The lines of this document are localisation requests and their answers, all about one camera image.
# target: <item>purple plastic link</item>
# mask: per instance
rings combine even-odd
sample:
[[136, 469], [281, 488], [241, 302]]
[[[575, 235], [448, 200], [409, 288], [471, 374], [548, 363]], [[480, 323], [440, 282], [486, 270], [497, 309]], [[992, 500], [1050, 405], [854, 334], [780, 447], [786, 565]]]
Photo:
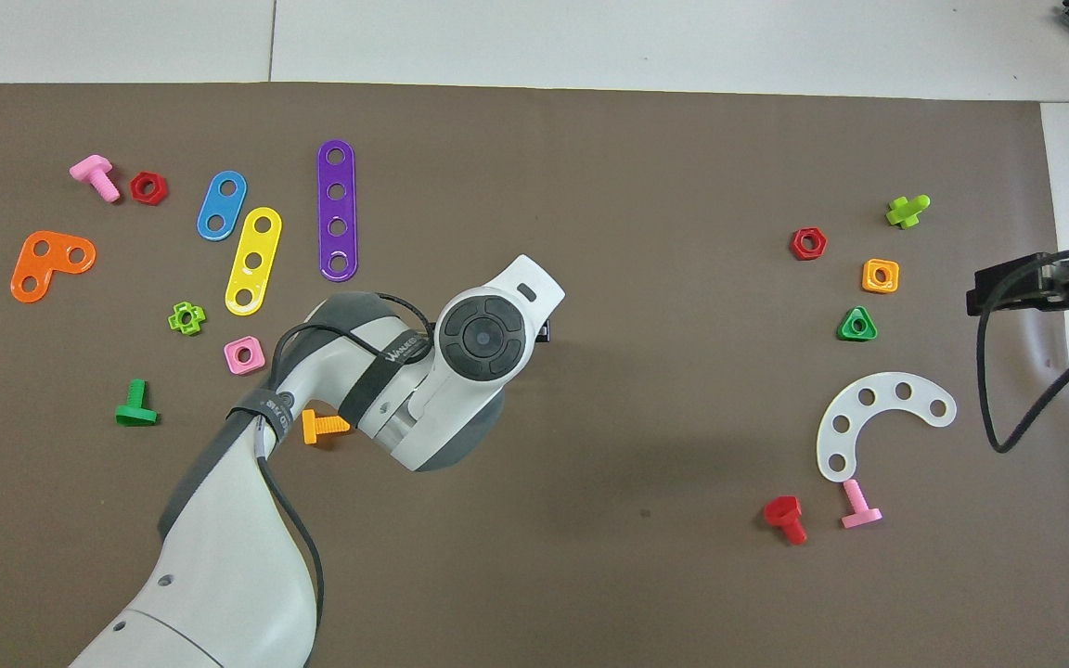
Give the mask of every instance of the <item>purple plastic link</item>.
[[315, 153], [315, 212], [321, 274], [336, 282], [353, 278], [357, 271], [357, 186], [353, 147], [340, 139], [327, 140]]

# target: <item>toy bolt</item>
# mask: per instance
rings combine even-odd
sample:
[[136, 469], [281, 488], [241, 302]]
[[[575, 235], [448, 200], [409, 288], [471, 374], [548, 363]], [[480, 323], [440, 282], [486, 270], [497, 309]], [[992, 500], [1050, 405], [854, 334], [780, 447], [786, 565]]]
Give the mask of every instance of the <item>toy bolt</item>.
[[114, 409], [114, 420], [123, 426], [144, 426], [156, 423], [159, 414], [143, 407], [143, 395], [148, 390], [148, 382], [136, 377], [130, 380], [130, 389], [126, 392], [126, 405]]
[[889, 224], [898, 224], [902, 229], [911, 229], [918, 224], [918, 215], [930, 206], [930, 198], [918, 195], [913, 200], [898, 198], [889, 203], [889, 212], [885, 215]]
[[345, 422], [340, 415], [334, 415], [331, 418], [315, 418], [315, 410], [305, 409], [303, 418], [305, 419], [305, 442], [309, 446], [315, 445], [315, 436], [317, 435], [344, 434], [344, 432], [353, 431], [353, 426], [348, 425], [348, 422]]
[[81, 160], [80, 164], [71, 166], [68, 174], [72, 174], [73, 178], [77, 178], [80, 183], [93, 186], [103, 200], [117, 202], [119, 198], [122, 198], [122, 195], [106, 176], [106, 172], [111, 169], [114, 169], [114, 166], [110, 165], [109, 160], [94, 153], [93, 156]]
[[861, 483], [855, 478], [849, 478], [843, 482], [845, 494], [848, 494], [848, 502], [852, 503], [852, 515], [840, 519], [845, 529], [861, 527], [862, 524], [877, 522], [882, 518], [882, 512], [876, 508], [869, 508], [865, 495], [861, 492]]
[[778, 497], [764, 507], [764, 521], [771, 527], [777, 527], [785, 533], [790, 545], [802, 545], [806, 542], [806, 529], [799, 523], [803, 516], [803, 508], [797, 497]]

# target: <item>circular button panel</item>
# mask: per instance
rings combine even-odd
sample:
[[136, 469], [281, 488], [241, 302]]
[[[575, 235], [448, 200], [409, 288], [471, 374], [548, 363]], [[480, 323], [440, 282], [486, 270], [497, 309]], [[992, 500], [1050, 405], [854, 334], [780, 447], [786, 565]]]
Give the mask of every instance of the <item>circular button panel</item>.
[[451, 308], [439, 330], [449, 367], [471, 380], [508, 375], [526, 347], [523, 314], [501, 297], [469, 297]]

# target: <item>black device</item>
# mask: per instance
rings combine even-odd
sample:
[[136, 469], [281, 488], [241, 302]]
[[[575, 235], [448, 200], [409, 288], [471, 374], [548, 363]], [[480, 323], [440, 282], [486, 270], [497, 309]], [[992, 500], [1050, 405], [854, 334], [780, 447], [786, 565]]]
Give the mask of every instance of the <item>black device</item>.
[[1025, 435], [1031, 424], [1056, 394], [1069, 384], [1069, 368], [1053, 380], [1009, 438], [1001, 441], [988, 407], [988, 376], [985, 372], [985, 335], [988, 319], [996, 310], [1035, 308], [1043, 312], [1069, 310], [1069, 250], [1034, 253], [975, 273], [975, 288], [967, 291], [967, 315], [980, 316], [976, 330], [976, 386], [980, 391], [980, 415], [988, 442], [997, 453], [1006, 453]]

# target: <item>black cable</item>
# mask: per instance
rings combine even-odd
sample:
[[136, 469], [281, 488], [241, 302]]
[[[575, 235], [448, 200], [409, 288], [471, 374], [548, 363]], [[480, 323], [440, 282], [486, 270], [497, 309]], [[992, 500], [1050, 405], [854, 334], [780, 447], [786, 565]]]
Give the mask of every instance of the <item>black cable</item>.
[[292, 502], [289, 502], [283, 490], [279, 488], [279, 483], [275, 482], [275, 475], [270, 475], [270, 465], [267, 464], [266, 457], [258, 457], [258, 469], [263, 472], [263, 482], [266, 482], [266, 488], [270, 491], [270, 495], [279, 503], [279, 508], [288, 513], [292, 524], [296, 525], [299, 537], [305, 540], [305, 545], [308, 545], [308, 553], [311, 555], [315, 571], [315, 627], [319, 628], [320, 618], [324, 613], [324, 566], [321, 564], [320, 550], [315, 549], [315, 542], [311, 538], [311, 533], [308, 532], [305, 521], [299, 518], [299, 513], [292, 507]]
[[[432, 351], [434, 329], [436, 329], [436, 326], [434, 326], [432, 322], [430, 322], [428, 317], [423, 315], [423, 312], [420, 312], [418, 308], [412, 305], [410, 301], [402, 299], [402, 297], [396, 297], [394, 295], [387, 295], [387, 293], [385, 292], [377, 292], [376, 295], [377, 297], [381, 297], [381, 299], [393, 301], [393, 304], [402, 306], [404, 309], [407, 309], [408, 312], [415, 313], [415, 315], [419, 317], [421, 322], [423, 322], [423, 329], [424, 333], [427, 335], [425, 345], [419, 346], [415, 351], [412, 351], [412, 354], [407, 356], [406, 361], [404, 361], [403, 364], [416, 363], [421, 359], [425, 358], [425, 356], [428, 356], [428, 352]], [[276, 386], [278, 386], [280, 382], [283, 380], [281, 379], [281, 377], [279, 377], [279, 360], [281, 359], [281, 356], [283, 356], [283, 349], [284, 346], [288, 345], [288, 341], [290, 341], [292, 337], [294, 337], [294, 335], [299, 335], [300, 331], [306, 331], [309, 329], [314, 329], [320, 331], [331, 331], [332, 335], [339, 335], [340, 337], [347, 338], [352, 342], [356, 343], [357, 346], [359, 346], [363, 351], [368, 352], [368, 354], [373, 356], [382, 356], [384, 354], [383, 351], [370, 346], [370, 344], [366, 342], [365, 339], [357, 337], [356, 333], [353, 333], [353, 331], [348, 331], [347, 329], [343, 329], [341, 327], [335, 327], [331, 325], [322, 325], [322, 323], [319, 322], [303, 322], [300, 323], [300, 325], [294, 326], [292, 327], [292, 329], [285, 330], [283, 332], [283, 337], [279, 337], [279, 342], [277, 342], [275, 345], [275, 355], [270, 356], [270, 374], [268, 375], [268, 380], [269, 380], [268, 385], [272, 388], [276, 388]]]
[[991, 295], [988, 296], [988, 300], [985, 300], [983, 309], [980, 311], [980, 325], [976, 330], [976, 386], [980, 390], [980, 416], [983, 419], [985, 434], [988, 435], [989, 445], [997, 453], [1007, 453], [1010, 451], [1017, 445], [1018, 440], [1022, 439], [1022, 436], [1028, 431], [1031, 424], [1034, 424], [1038, 415], [1042, 414], [1044, 407], [1065, 388], [1066, 384], [1069, 384], [1069, 368], [1066, 368], [1066, 371], [1062, 372], [1052, 382], [1051, 386], [1042, 392], [1042, 397], [1039, 397], [1034, 402], [1031, 409], [1022, 417], [1021, 422], [1017, 423], [1009, 438], [1002, 444], [996, 437], [996, 430], [992, 423], [992, 413], [988, 406], [988, 375], [985, 372], [985, 340], [986, 335], [988, 335], [988, 317], [992, 316], [993, 310], [996, 309], [996, 305], [1005, 296], [1005, 292], [1008, 292], [1009, 288], [1012, 288], [1012, 284], [1017, 283], [1018, 280], [1031, 275], [1032, 271], [1042, 269], [1045, 265], [1066, 261], [1067, 259], [1069, 259], [1069, 250], [1060, 250], [1057, 253], [1036, 259], [1036, 261], [1010, 271], [1001, 282], [996, 283], [996, 288], [993, 288]]

